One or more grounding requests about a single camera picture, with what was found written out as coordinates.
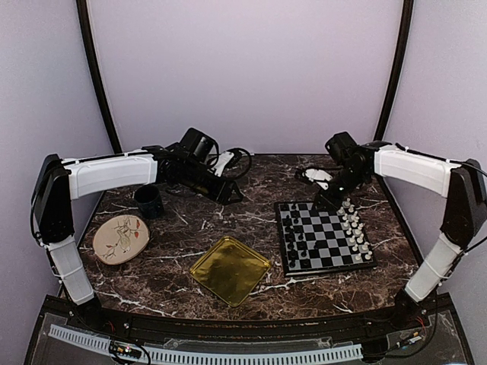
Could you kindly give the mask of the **black silver chess board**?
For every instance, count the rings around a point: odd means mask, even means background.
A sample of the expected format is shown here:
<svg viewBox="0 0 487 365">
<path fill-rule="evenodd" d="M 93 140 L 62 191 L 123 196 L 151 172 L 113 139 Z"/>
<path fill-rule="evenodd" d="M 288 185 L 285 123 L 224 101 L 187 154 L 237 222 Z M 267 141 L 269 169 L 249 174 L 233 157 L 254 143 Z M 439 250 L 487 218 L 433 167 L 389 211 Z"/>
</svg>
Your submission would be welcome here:
<svg viewBox="0 0 487 365">
<path fill-rule="evenodd" d="M 318 211 L 313 202 L 277 202 L 274 208 L 286 277 L 377 266 L 364 222 L 349 199 L 338 211 Z"/>
</svg>

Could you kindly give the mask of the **black chess pieces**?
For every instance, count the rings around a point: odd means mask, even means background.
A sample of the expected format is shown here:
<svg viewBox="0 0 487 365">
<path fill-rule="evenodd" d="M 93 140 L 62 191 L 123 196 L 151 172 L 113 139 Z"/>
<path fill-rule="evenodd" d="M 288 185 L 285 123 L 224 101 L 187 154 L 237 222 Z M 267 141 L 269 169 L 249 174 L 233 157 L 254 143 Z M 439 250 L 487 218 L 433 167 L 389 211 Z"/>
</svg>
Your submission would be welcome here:
<svg viewBox="0 0 487 365">
<path fill-rule="evenodd" d="M 278 202 L 275 214 L 285 274 L 323 270 L 328 215 L 313 209 L 312 202 Z"/>
</svg>

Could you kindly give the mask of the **gold square tray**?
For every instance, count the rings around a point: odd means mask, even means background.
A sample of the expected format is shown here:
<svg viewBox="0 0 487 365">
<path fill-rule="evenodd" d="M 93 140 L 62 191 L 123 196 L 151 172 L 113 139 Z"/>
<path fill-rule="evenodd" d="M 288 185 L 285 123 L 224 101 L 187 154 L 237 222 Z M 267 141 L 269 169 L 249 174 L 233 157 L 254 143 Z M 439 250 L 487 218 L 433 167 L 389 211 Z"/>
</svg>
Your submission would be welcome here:
<svg viewBox="0 0 487 365">
<path fill-rule="evenodd" d="M 242 304 L 271 262 L 231 236 L 222 237 L 190 268 L 199 284 L 231 307 Z"/>
</svg>

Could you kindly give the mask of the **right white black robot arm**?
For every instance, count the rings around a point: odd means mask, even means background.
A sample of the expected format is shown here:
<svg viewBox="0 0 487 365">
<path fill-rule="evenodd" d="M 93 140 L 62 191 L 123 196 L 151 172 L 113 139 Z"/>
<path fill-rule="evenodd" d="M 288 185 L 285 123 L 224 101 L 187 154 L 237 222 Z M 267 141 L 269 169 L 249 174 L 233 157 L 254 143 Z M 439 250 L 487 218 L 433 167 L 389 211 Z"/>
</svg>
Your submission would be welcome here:
<svg viewBox="0 0 487 365">
<path fill-rule="evenodd" d="M 410 184 L 409 192 L 420 192 L 426 199 L 421 203 L 414 198 L 408 203 L 405 195 L 397 195 L 407 223 L 415 221 L 414 210 L 421 218 L 434 208 L 443 210 L 430 218 L 430 222 L 440 224 L 435 243 L 421 247 L 421 265 L 399 290 L 388 314 L 394 329 L 406 329 L 421 312 L 422 303 L 475 248 L 473 239 L 486 223 L 486 173 L 474 159 L 437 157 L 387 141 L 358 144 L 348 132 L 335 134 L 324 146 L 338 171 L 330 175 L 320 168 L 307 168 L 302 173 L 319 186 L 314 198 L 316 209 L 339 210 L 353 190 L 377 178 L 394 189 Z"/>
</svg>

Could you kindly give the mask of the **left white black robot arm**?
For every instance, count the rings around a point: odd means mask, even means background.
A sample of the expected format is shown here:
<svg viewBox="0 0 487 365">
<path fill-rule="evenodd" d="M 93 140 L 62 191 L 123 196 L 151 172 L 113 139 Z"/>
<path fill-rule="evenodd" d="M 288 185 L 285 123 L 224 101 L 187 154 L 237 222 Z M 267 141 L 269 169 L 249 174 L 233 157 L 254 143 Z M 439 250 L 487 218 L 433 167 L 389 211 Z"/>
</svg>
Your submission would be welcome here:
<svg viewBox="0 0 487 365">
<path fill-rule="evenodd" d="M 127 186 L 166 183 L 230 205 L 243 199 L 237 185 L 241 176 L 224 172 L 250 156 L 243 148 L 221 151 L 215 139 L 195 128 L 167 147 L 149 145 L 83 158 L 46 156 L 30 198 L 30 234 L 46 250 L 68 298 L 79 306 L 78 320 L 92 332 L 107 326 L 107 314 L 93 303 L 97 296 L 79 255 L 73 202 Z"/>
</svg>

